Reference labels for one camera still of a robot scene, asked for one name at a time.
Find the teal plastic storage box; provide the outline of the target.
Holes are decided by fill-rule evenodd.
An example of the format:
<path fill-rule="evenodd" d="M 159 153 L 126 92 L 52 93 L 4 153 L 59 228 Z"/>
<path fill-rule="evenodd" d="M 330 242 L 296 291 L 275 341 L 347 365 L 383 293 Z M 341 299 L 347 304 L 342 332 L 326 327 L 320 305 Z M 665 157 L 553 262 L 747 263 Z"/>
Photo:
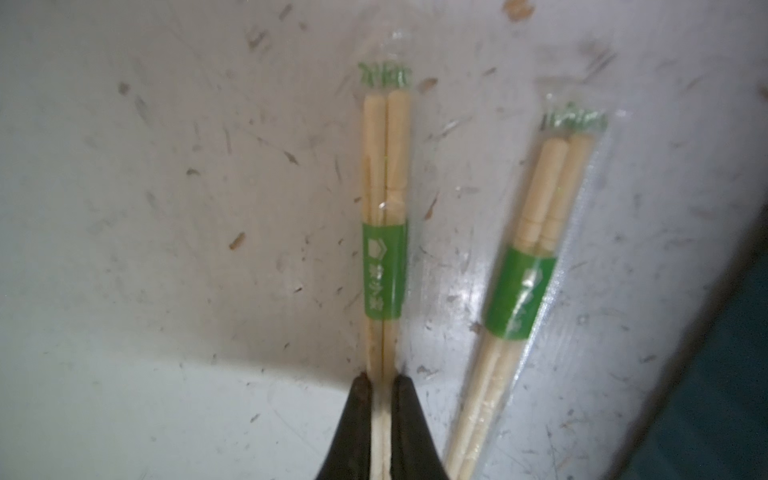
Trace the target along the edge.
<path fill-rule="evenodd" d="M 685 332 L 609 479 L 767 476 L 767 212 Z"/>

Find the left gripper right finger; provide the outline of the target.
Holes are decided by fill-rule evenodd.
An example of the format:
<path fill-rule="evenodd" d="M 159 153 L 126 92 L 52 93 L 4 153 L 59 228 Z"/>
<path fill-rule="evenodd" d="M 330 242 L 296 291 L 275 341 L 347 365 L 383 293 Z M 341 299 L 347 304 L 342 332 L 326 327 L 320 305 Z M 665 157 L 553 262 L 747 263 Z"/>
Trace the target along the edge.
<path fill-rule="evenodd" d="M 392 480 L 448 480 L 413 380 L 398 374 L 391 394 Z"/>

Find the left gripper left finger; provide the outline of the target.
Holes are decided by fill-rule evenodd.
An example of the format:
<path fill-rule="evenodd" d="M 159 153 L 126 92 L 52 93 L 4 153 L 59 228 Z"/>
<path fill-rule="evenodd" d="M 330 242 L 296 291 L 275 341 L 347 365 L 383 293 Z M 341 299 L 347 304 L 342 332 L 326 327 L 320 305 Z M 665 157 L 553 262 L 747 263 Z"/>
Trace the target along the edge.
<path fill-rule="evenodd" d="M 373 387 L 360 373 L 352 382 L 317 480 L 368 480 L 371 468 Z"/>

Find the chopsticks pair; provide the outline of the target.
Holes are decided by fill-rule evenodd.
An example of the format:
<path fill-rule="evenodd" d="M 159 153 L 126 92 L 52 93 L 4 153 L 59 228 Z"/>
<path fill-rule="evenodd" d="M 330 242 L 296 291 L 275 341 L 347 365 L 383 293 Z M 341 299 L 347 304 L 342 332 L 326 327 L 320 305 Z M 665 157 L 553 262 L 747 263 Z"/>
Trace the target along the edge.
<path fill-rule="evenodd" d="M 366 373 L 373 387 L 370 476 L 392 478 L 391 389 L 408 263 L 411 66 L 406 35 L 369 40 L 357 63 L 361 93 L 361 222 Z"/>
<path fill-rule="evenodd" d="M 562 238 L 609 118 L 607 109 L 586 100 L 552 104 L 543 115 L 533 170 L 489 290 L 479 349 L 445 459 L 452 479 L 474 474 L 544 306 Z"/>

